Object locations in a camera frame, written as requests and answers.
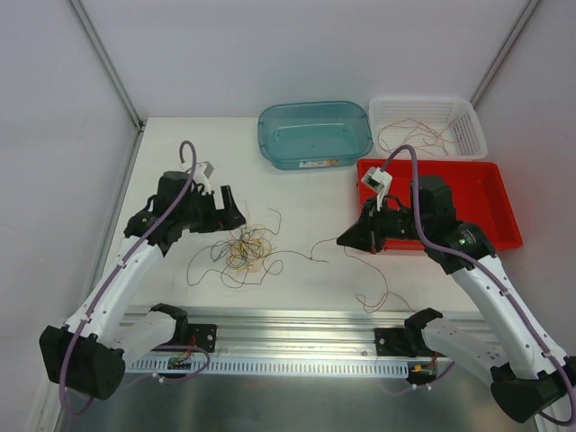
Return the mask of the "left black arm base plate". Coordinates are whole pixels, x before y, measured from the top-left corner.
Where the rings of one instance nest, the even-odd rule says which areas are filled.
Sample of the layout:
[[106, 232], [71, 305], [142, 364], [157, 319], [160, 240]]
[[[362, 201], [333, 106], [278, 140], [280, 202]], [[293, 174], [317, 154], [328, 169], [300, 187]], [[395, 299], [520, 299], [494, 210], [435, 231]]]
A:
[[216, 347], [218, 327], [215, 324], [188, 324], [184, 334], [186, 347], [199, 347], [213, 353]]

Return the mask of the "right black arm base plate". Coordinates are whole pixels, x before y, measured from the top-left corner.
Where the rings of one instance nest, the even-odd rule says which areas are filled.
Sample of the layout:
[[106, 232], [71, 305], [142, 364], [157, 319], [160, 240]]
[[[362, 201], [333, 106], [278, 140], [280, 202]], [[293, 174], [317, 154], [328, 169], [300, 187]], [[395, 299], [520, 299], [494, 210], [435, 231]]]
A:
[[413, 355], [405, 328], [375, 328], [373, 334], [377, 356]]

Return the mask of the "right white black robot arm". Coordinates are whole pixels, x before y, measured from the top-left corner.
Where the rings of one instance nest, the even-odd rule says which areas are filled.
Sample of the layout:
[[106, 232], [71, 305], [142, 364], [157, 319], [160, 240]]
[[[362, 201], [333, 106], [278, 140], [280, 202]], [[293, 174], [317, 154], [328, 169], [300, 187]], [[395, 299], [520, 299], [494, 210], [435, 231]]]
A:
[[371, 168], [362, 182], [375, 192], [337, 244], [376, 254], [393, 240], [417, 240], [467, 293], [499, 342], [491, 348], [462, 332], [441, 312], [421, 310], [388, 344], [401, 356], [445, 355], [490, 388], [493, 399], [523, 423], [562, 398], [575, 402], [575, 359], [539, 324], [509, 280], [496, 250], [475, 224], [459, 220], [451, 188], [437, 175], [410, 184], [411, 205], [392, 208], [392, 177]]

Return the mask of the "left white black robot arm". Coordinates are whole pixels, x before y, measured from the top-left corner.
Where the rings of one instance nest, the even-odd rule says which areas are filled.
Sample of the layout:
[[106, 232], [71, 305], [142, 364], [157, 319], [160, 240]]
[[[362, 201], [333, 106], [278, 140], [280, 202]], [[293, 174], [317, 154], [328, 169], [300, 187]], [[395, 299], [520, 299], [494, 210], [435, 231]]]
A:
[[167, 256], [185, 232], [235, 230], [246, 219], [229, 185], [220, 189], [217, 207], [207, 179], [167, 171], [145, 207], [134, 214], [123, 232], [117, 257], [88, 298], [57, 328], [40, 335], [40, 351], [49, 380], [59, 392], [68, 390], [105, 401], [120, 387], [128, 365], [165, 345], [179, 350], [190, 341], [184, 310], [159, 303], [124, 332], [122, 318], [147, 272]]

